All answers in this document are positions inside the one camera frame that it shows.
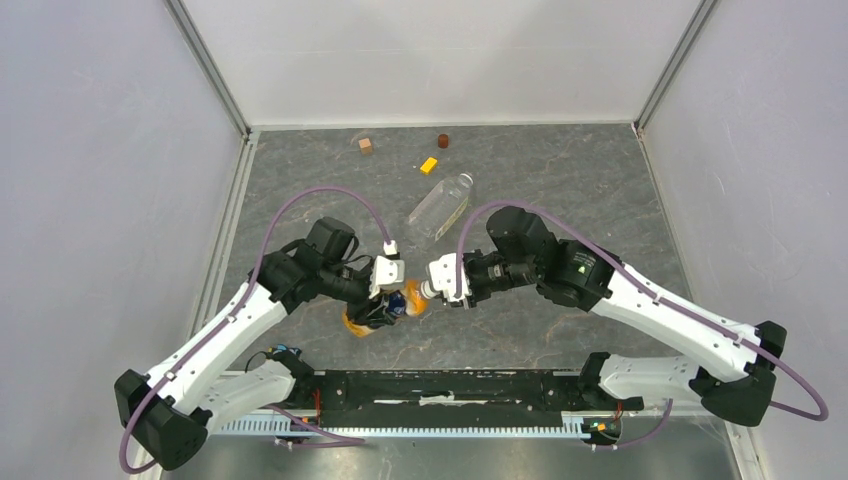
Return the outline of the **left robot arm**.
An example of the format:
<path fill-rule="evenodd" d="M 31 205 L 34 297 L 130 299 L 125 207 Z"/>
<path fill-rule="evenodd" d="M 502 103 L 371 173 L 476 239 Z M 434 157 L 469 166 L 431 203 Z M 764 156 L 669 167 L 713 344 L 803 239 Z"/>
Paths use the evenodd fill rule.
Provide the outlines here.
<path fill-rule="evenodd" d="M 170 471 L 242 415 L 282 400 L 290 407 L 306 405 L 314 381 L 294 355 L 268 360 L 222 385 L 216 382 L 263 333 L 318 296 L 342 301 L 355 312 L 378 305 L 403 279 L 397 243 L 385 241 L 382 254 L 355 270 L 347 253 L 357 245 L 349 225 L 324 217 L 306 237 L 262 254 L 225 308 L 182 347 L 144 373 L 128 369 L 117 378 L 121 443 L 135 440 L 153 464 Z"/>

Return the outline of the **clear plastic bottle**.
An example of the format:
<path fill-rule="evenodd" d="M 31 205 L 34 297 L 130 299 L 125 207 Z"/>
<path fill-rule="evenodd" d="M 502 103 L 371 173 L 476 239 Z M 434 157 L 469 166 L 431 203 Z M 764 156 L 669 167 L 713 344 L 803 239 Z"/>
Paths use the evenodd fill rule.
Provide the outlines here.
<path fill-rule="evenodd" d="M 421 248 L 438 242 L 467 208 L 473 186 L 474 180 L 468 173 L 436 184 L 409 214 L 408 239 Z"/>

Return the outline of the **orange tea bottle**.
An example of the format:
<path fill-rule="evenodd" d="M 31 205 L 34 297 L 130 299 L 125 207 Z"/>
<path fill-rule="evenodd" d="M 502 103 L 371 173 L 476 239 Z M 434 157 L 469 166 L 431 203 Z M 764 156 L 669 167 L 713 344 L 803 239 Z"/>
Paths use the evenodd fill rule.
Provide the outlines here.
<path fill-rule="evenodd" d="M 399 290 L 382 291 L 363 303 L 348 304 L 342 316 L 343 324 L 362 338 L 404 318 L 419 317 L 428 308 L 428 299 L 422 295 L 420 287 L 420 281 L 408 280 Z"/>

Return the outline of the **small white bottle cap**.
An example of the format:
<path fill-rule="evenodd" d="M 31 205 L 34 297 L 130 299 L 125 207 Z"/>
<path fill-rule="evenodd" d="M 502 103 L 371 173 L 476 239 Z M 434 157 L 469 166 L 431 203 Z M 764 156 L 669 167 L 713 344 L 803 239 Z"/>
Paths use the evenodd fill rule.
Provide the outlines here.
<path fill-rule="evenodd" d="M 418 290 L 420 292 L 421 297 L 427 300 L 432 300 L 438 296 L 438 293 L 432 288 L 432 285 L 429 281 L 421 282 Z"/>

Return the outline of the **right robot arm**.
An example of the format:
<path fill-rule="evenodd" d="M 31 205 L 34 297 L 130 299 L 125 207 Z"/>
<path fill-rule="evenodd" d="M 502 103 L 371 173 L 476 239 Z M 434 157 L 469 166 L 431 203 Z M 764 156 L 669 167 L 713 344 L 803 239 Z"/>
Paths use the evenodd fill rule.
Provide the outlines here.
<path fill-rule="evenodd" d="M 539 215 L 519 207 L 498 209 L 486 229 L 494 251 L 450 253 L 428 265 L 433 292 L 444 303 L 473 308 L 495 292 L 534 286 L 555 305 L 619 321 L 676 350 L 653 358 L 591 354 L 577 382 L 585 405 L 641 397 L 697 401 L 725 421 L 761 424 L 772 404 L 784 327 L 703 309 L 608 251 L 557 238 Z"/>

